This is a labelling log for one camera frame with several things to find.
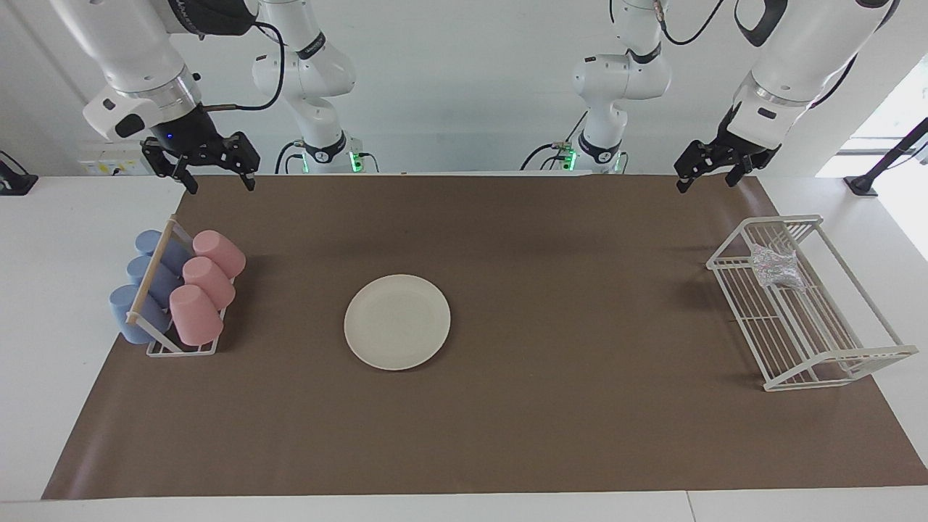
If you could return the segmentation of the pink plastic cup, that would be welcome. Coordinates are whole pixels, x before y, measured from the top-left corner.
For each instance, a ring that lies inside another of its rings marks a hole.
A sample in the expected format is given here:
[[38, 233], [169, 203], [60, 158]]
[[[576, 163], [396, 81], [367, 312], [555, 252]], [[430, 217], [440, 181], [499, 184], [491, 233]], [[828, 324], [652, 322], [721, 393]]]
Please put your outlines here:
[[210, 298], [216, 310], [224, 310], [234, 301], [234, 284], [222, 268], [209, 257], [193, 257], [183, 264], [183, 280], [198, 286]]
[[215, 262], [229, 280], [239, 277], [247, 265], [244, 252], [215, 229], [200, 231], [193, 238], [192, 247], [198, 257]]
[[196, 285], [182, 285], [172, 291], [169, 308], [180, 340], [190, 347], [218, 340], [223, 321], [205, 291]]

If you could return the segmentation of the black mounting stand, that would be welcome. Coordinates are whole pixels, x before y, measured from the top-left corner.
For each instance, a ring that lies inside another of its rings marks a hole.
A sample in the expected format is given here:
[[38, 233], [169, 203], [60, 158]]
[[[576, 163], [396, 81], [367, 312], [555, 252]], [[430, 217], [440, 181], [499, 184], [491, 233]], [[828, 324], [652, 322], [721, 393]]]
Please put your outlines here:
[[921, 142], [925, 136], [928, 136], [928, 117], [922, 119], [914, 129], [909, 131], [907, 135], [898, 142], [898, 144], [889, 149], [872, 168], [868, 169], [868, 172], [858, 176], [845, 176], [844, 182], [846, 187], [852, 194], [858, 197], [877, 197], [878, 192], [875, 191], [873, 185], [878, 177], [891, 167], [895, 167], [896, 162], [901, 157], [905, 155], [911, 157], [918, 154], [922, 148], [914, 149], [914, 146]]

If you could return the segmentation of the cream round plate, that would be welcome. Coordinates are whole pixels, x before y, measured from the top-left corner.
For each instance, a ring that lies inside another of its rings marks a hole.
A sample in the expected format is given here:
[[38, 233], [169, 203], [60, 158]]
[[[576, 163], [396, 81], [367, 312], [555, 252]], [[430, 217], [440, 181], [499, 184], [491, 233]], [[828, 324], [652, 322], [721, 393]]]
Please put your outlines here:
[[352, 354], [384, 371], [417, 368], [450, 337], [452, 311], [443, 291], [414, 275], [392, 274], [368, 282], [350, 300], [344, 338]]

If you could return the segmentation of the white wall socket box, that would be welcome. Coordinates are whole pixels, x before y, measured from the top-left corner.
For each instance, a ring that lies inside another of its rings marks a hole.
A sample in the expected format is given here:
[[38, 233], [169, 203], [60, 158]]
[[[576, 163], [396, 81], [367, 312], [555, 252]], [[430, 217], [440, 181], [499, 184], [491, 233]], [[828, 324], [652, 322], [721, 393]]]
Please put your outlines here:
[[154, 176], [152, 166], [143, 158], [138, 141], [78, 144], [78, 162], [86, 175]]

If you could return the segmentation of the blue plastic cup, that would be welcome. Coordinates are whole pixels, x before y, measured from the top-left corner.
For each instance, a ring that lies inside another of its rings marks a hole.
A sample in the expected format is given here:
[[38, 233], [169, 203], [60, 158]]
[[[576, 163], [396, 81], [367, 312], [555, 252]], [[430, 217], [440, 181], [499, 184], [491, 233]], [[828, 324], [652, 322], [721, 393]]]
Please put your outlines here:
[[162, 263], [153, 263], [149, 255], [141, 255], [131, 260], [126, 268], [129, 281], [137, 286], [141, 286], [143, 279], [150, 267], [154, 268], [152, 281], [149, 285], [149, 295], [159, 305], [162, 310], [169, 307], [170, 297], [176, 288], [183, 285], [176, 274], [173, 274], [169, 268]]
[[[153, 257], [161, 238], [162, 232], [156, 231], [155, 229], [148, 229], [147, 231], [141, 232], [136, 236], [136, 251], [139, 252], [139, 254]], [[172, 237], [169, 238], [159, 263], [173, 272], [175, 276], [180, 277], [183, 274], [183, 266], [190, 258], [192, 258], [192, 255], [188, 249], [183, 246], [181, 242]]]
[[[128, 313], [131, 310], [133, 302], [140, 289], [138, 285], [126, 284], [116, 288], [109, 295], [109, 306], [112, 308], [113, 317], [116, 318], [120, 333], [125, 340], [134, 346], [141, 346], [155, 341], [154, 337], [142, 329], [139, 324], [131, 325], [127, 323]], [[171, 320], [168, 314], [159, 306], [154, 298], [149, 294], [146, 295], [141, 308], [141, 316], [149, 321], [152, 326], [162, 334], [169, 330]]]

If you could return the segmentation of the silver glitter sponge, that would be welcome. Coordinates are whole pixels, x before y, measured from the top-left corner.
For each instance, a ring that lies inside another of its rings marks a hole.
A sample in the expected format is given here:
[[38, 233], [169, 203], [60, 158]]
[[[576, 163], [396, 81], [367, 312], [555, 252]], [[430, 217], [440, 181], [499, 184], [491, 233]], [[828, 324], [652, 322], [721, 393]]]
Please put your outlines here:
[[757, 281], [762, 287], [787, 287], [805, 289], [798, 252], [776, 251], [768, 246], [755, 244], [751, 247], [751, 265]]

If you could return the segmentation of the brown table mat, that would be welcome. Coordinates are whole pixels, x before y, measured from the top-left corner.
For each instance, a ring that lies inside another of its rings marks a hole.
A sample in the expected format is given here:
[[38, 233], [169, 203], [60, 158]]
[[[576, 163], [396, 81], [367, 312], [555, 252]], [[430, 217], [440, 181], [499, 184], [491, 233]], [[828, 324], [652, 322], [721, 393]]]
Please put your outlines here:
[[[871, 378], [761, 389], [705, 264], [775, 214], [754, 178], [205, 176], [181, 225], [248, 258], [218, 351], [117, 339], [43, 498], [928, 484]], [[392, 274], [452, 311], [404, 371], [344, 338]]]

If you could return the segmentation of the black table clamp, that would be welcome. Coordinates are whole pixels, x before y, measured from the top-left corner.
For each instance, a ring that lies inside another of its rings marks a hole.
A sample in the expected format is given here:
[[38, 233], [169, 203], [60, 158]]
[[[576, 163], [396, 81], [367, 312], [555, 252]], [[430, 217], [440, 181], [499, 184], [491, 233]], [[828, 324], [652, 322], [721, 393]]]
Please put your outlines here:
[[0, 196], [24, 196], [38, 182], [12, 155], [0, 149]]

